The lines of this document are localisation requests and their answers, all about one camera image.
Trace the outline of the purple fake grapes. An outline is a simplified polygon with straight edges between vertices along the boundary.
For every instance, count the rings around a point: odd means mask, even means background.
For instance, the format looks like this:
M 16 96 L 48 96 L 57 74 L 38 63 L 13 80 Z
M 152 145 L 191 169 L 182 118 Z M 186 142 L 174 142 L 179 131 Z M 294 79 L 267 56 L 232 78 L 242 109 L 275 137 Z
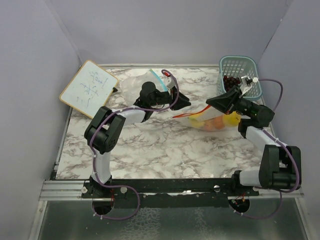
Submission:
M 241 80 L 239 77 L 233 77 L 233 76 L 223 76 L 223 86 L 226 92 L 228 92 L 231 88 L 234 86 L 238 87 L 241 84 Z

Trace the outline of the orange zip clear bag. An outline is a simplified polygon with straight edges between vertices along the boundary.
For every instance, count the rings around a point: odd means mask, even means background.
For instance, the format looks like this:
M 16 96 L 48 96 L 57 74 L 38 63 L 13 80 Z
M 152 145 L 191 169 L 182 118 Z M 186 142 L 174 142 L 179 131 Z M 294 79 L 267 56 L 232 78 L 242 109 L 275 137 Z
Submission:
M 235 128 L 241 121 L 241 115 L 236 111 L 224 114 L 207 105 L 195 113 L 183 113 L 172 117 L 185 127 L 198 129 L 205 132 L 218 132 Z

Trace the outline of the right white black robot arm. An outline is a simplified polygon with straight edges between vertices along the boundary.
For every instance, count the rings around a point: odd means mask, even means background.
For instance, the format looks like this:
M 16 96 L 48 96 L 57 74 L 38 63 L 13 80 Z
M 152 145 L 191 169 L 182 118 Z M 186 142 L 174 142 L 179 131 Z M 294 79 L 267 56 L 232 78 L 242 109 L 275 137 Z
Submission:
M 240 170 L 229 189 L 240 196 L 249 187 L 291 193 L 301 187 L 301 150 L 275 138 L 266 131 L 274 118 L 269 107 L 254 103 L 243 97 L 239 87 L 206 100 L 206 104 L 223 114 L 233 112 L 244 115 L 238 124 L 238 132 L 262 151 L 258 170 Z

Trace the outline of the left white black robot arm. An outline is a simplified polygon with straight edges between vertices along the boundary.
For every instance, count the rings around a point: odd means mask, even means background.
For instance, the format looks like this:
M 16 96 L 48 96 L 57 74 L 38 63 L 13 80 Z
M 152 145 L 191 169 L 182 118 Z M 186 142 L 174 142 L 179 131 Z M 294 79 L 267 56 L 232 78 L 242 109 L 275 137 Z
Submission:
M 112 110 L 106 106 L 98 109 L 84 132 L 84 138 L 93 152 L 93 171 L 91 177 L 96 181 L 93 191 L 97 196 L 106 197 L 111 190 L 108 181 L 111 179 L 111 151 L 116 146 L 125 126 L 143 123 L 154 112 L 168 105 L 168 109 L 177 111 L 191 105 L 190 99 L 180 93 L 176 86 L 169 91 L 159 91 L 150 81 L 142 84 L 138 98 L 131 107 Z

